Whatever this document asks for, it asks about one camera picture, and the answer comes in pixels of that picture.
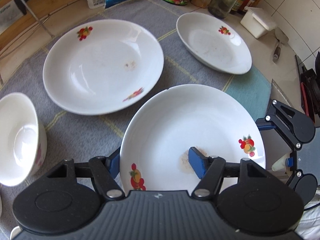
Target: black cable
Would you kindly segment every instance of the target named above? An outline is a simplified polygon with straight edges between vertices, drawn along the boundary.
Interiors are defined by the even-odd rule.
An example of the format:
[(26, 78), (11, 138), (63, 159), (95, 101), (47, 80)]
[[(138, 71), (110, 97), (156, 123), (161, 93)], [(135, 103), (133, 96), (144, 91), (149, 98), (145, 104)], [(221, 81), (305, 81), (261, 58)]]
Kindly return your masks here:
[(316, 208), (318, 206), (320, 206), (320, 203), (318, 203), (318, 204), (316, 204), (316, 205), (314, 205), (312, 207), (305, 208), (303, 211), (308, 211), (308, 210), (314, 209), (314, 208)]

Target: beige countertop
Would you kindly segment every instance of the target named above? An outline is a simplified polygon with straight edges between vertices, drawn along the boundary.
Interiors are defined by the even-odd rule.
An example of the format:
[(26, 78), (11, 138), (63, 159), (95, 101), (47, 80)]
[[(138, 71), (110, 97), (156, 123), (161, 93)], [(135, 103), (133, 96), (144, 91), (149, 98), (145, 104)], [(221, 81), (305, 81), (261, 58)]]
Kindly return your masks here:
[[(192, 4), (181, 6), (180, 8), (186, 12), (195, 11), (209, 14), (207, 9), (198, 8)], [(49, 18), (44, 24), (54, 35), (59, 35), (76, 23), (83, 21), (103, 10), (103, 7), (93, 10), (89, 9), (86, 0), (79, 0), (50, 14)], [(253, 64), (270, 82), (272, 80), (276, 82), (294, 108), (302, 111), (300, 106), (298, 72), (294, 59), (295, 52), (289, 45), (282, 45), (281, 56), (277, 64), (275, 64), (272, 61), (272, 55), (277, 45), (277, 40), (274, 36), (274, 33), (270, 32), (259, 39), (255, 39), (240, 24), (240, 21), (240, 15), (229, 15), (225, 19), (225, 22), (233, 27), (248, 45), (252, 55)], [(14, 52), (0, 60), (0, 73), (4, 82), (8, 80), (8, 78), (12, 75), (12, 73), (14, 73), (23, 60), (30, 57), (40, 48), (43, 48), (43, 46), (51, 40), (51, 37), (42, 28), (38, 28), (36, 31), (35, 29), (36, 26), (28, 30), (12, 44), (6, 52), (4, 52), (4, 54), (6, 54), (12, 50), (34, 31), (34, 33)], [(281, 100), (279, 99), (279, 91), (276, 91), (274, 86), (271, 97), (276, 97), (278, 100)]]

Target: metal rivet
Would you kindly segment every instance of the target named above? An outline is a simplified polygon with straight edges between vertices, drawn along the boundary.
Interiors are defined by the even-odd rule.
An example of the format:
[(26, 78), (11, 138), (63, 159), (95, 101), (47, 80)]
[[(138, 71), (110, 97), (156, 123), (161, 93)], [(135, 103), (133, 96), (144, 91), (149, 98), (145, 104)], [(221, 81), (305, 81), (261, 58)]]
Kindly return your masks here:
[(111, 198), (117, 198), (122, 196), (122, 191), (119, 189), (111, 189), (107, 191), (107, 196)]
[(195, 190), (195, 195), (197, 197), (207, 197), (210, 195), (210, 191), (205, 188), (199, 188), (199, 189)]

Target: white tile wall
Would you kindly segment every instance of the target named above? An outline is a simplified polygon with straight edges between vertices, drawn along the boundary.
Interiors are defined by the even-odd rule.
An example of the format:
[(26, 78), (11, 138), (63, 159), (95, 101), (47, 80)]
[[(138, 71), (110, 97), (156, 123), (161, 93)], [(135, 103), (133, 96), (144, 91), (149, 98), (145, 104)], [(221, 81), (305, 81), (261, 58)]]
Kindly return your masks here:
[(320, 51), (320, 0), (261, 0), (258, 7), (272, 15), (306, 67), (314, 68)]

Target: brown stain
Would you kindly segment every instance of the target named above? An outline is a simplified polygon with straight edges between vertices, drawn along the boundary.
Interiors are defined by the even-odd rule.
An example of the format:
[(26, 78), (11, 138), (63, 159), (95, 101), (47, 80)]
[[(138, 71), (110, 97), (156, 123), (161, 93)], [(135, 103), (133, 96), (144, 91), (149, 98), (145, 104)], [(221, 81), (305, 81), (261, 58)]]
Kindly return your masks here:
[[(201, 149), (200, 147), (196, 146), (199, 152), (201, 152), (204, 156), (208, 157), (208, 154)], [(178, 162), (178, 169), (182, 171), (185, 174), (193, 174), (195, 173), (193, 168), (191, 167), (189, 163), (189, 150), (186, 150), (183, 154), (180, 155), (179, 157), (179, 162)]]
[(137, 63), (135, 62), (135, 60), (130, 61), (124, 65), (124, 69), (126, 71), (133, 71), (135, 70), (136, 67), (137, 67)]

